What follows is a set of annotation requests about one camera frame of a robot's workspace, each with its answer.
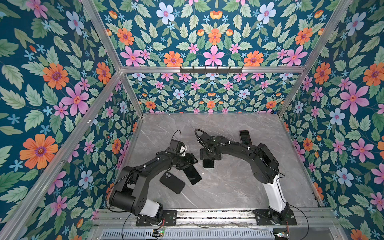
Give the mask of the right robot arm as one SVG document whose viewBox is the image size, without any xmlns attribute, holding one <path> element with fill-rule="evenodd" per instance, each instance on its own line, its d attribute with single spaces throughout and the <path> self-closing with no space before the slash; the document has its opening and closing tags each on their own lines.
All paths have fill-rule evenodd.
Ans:
<svg viewBox="0 0 384 240">
<path fill-rule="evenodd" d="M 253 145 L 249 131 L 239 131 L 240 141 L 232 141 L 224 136 L 212 136 L 203 130 L 195 129 L 195 136 L 202 146 L 200 159 L 205 169 L 213 169 L 215 162 L 222 155 L 230 155 L 250 164 L 252 174 L 261 182 L 267 193 L 269 208 L 254 210 L 260 218 L 267 219 L 275 225 L 287 222 L 290 205 L 287 203 L 280 184 L 284 175 L 279 171 L 279 163 L 265 144 Z"/>
</svg>

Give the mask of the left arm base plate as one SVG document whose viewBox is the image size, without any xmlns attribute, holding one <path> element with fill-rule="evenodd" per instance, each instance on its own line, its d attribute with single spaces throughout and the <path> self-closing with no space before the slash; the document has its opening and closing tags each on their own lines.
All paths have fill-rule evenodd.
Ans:
<svg viewBox="0 0 384 240">
<path fill-rule="evenodd" d="M 178 211 L 176 210 L 162 210 L 154 217 L 146 215 L 139 215 L 137 217 L 137 227 L 160 227 L 160 226 L 175 226 L 177 221 Z"/>
</svg>

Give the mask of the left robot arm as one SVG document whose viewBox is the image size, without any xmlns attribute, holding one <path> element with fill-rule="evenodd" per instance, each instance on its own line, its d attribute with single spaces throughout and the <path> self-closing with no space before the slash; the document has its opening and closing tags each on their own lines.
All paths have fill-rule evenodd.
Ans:
<svg viewBox="0 0 384 240">
<path fill-rule="evenodd" d="M 169 147 L 157 152 L 152 160 L 136 167 L 124 167 L 114 187 L 109 190 L 108 203 L 122 212 L 143 216 L 152 225 L 158 225 L 163 222 L 164 208 L 161 203 L 148 199 L 151 180 L 171 168 L 192 169 L 196 163 L 196 157 L 186 153 L 184 143 L 172 140 Z"/>
</svg>

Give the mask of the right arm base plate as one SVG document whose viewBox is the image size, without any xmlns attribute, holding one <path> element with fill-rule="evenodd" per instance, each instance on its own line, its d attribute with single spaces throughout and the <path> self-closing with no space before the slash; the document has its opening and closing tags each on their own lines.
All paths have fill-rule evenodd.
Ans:
<svg viewBox="0 0 384 240">
<path fill-rule="evenodd" d="M 259 226 L 296 226 L 297 220 L 291 209 L 278 213 L 272 209 L 253 210 Z"/>
</svg>

